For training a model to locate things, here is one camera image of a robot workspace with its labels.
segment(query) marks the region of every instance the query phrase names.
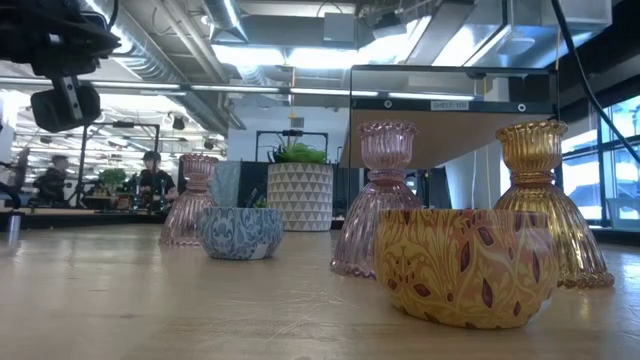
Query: amber glass candle holder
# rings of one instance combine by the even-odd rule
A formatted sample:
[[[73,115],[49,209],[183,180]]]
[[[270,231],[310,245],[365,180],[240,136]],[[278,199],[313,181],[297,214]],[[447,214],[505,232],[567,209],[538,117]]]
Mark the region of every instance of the amber glass candle holder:
[[[200,218],[204,209],[216,206],[209,192],[218,159],[211,156],[187,154],[180,157],[187,191],[174,201],[160,234],[160,243],[168,245],[202,244]]]
[[[540,121],[498,130],[511,188],[495,209],[536,211],[549,216],[560,266],[558,286],[608,287],[614,278],[587,222],[573,201],[552,184],[551,172],[562,162],[562,135],[567,124]]]
[[[331,270],[375,278],[373,239],[378,213],[386,209],[419,209],[418,197],[404,184],[418,130],[407,122],[366,123],[358,127],[362,158],[370,182],[351,205],[331,260]]]

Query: man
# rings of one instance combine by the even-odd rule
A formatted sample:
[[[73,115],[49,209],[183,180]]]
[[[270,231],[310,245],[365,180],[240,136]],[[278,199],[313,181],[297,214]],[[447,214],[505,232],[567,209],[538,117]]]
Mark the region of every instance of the man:
[[[64,181],[67,179],[69,159],[64,155],[55,155],[51,158],[53,166],[38,177],[33,183],[39,190],[38,199],[46,204],[65,205]]]
[[[178,189],[176,188],[171,175],[167,174],[165,171],[160,170],[160,161],[162,161],[162,157],[159,153],[155,151],[147,151],[142,158],[144,161],[144,166],[147,168],[146,170],[142,170],[140,172],[140,190],[141,191],[151,191],[151,184],[155,163],[155,185],[154,192],[155,195],[160,195],[162,180],[165,180],[164,185],[164,193],[167,200],[175,200],[178,197]]]

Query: yellow patterned bowl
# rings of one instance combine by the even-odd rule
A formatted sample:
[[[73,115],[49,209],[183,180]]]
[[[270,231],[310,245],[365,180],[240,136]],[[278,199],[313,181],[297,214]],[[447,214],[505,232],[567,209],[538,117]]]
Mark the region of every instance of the yellow patterned bowl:
[[[438,324],[525,325],[556,287],[547,216],[507,210],[384,210],[377,281],[393,304]]]

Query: wooden table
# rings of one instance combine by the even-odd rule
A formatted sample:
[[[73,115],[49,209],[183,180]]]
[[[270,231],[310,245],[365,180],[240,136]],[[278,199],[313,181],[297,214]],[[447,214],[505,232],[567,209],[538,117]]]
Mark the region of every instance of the wooden table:
[[[567,291],[522,329],[438,326],[328,270],[337,233],[266,261],[157,244],[159,225],[22,233],[0,248],[0,359],[640,359],[640,252],[603,246],[614,290]]]

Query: bowl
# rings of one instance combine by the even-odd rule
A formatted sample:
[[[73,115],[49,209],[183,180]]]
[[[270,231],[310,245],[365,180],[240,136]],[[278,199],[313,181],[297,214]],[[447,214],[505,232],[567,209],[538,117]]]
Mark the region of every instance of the bowl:
[[[551,300],[558,264],[542,213],[383,210],[377,281],[397,308],[473,329],[527,324]]]
[[[202,247],[214,259],[271,257],[282,241],[282,211],[208,207],[202,221]]]

